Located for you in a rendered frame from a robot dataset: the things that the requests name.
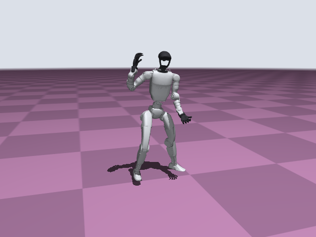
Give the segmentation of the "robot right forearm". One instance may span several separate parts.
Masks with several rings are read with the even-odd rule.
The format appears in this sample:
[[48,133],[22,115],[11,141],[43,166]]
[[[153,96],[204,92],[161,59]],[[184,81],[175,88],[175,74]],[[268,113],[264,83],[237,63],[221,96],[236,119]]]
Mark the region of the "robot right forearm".
[[130,70],[130,73],[128,74],[128,80],[126,82],[126,84],[129,84],[129,85],[133,85],[134,84],[134,77],[135,75],[137,74],[137,69],[135,69],[135,72],[131,72]]

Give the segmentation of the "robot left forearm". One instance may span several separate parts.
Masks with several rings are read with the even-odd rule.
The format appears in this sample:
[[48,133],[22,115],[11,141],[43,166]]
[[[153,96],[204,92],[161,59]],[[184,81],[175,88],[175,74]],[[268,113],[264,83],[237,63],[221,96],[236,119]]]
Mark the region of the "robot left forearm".
[[181,115],[183,113],[181,105],[180,105],[180,98],[176,101],[173,102],[175,108],[176,108],[176,112]]

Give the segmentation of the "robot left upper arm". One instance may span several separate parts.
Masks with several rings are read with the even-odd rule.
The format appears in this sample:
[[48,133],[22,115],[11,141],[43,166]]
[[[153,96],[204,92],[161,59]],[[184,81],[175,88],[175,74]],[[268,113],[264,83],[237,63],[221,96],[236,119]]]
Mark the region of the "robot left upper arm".
[[172,93],[171,93],[171,99],[172,100],[178,100],[179,99],[179,94],[177,93],[178,88],[179,88],[179,81],[180,77],[178,74],[173,74],[173,83],[172,83]]

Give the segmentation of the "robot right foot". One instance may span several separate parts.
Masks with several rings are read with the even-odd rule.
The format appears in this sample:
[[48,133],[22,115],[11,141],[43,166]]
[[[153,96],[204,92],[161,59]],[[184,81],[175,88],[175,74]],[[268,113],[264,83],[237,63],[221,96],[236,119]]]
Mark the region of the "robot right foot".
[[141,175],[140,175],[140,172],[138,170],[135,171],[135,169],[133,170],[133,177],[136,181],[141,181],[142,178],[141,178]]

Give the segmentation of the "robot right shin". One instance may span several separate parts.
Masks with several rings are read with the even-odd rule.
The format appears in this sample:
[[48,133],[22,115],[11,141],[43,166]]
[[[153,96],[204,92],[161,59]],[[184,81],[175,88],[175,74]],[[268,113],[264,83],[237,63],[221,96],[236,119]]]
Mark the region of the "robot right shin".
[[136,163],[136,167],[135,167],[135,171],[136,170],[140,170],[140,168],[141,168],[141,165],[144,163],[144,161],[145,161],[145,158],[146,158],[146,151],[142,151],[143,150],[143,148],[142,148],[142,146],[141,146],[141,144],[140,144],[140,146],[139,146],[139,150],[138,150],[138,153],[137,153],[137,163]]

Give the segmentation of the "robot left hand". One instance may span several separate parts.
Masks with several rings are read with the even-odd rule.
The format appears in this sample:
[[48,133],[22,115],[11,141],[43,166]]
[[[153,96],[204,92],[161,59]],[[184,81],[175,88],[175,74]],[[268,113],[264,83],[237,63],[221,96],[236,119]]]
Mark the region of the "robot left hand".
[[187,122],[191,121],[191,119],[189,119],[189,118],[192,118],[192,116],[191,117],[186,116],[185,113],[182,113],[181,115],[178,114],[178,116],[181,118],[181,121],[183,124],[184,124],[184,122],[187,123]]

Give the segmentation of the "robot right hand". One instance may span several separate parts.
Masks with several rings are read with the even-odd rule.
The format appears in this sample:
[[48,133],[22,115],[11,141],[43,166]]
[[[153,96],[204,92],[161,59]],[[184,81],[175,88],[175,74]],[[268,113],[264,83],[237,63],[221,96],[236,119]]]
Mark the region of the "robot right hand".
[[132,68],[131,68],[131,72],[135,72],[135,69],[138,69],[138,68],[137,68],[137,65],[138,65],[138,63],[139,63],[140,61],[142,61],[142,59],[139,60],[139,58],[140,58],[141,56],[143,56],[142,53],[137,53],[137,54],[135,55],[134,60],[133,60],[133,66],[132,66]]

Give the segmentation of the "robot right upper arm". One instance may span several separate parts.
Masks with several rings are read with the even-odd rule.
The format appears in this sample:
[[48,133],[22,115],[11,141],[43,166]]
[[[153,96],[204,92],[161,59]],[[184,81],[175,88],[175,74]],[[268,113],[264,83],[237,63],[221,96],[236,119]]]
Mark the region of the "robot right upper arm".
[[145,71],[141,76],[139,76],[133,85],[127,84],[127,87],[130,91],[134,91],[136,87],[141,85],[145,80],[149,80],[152,78],[153,71]]

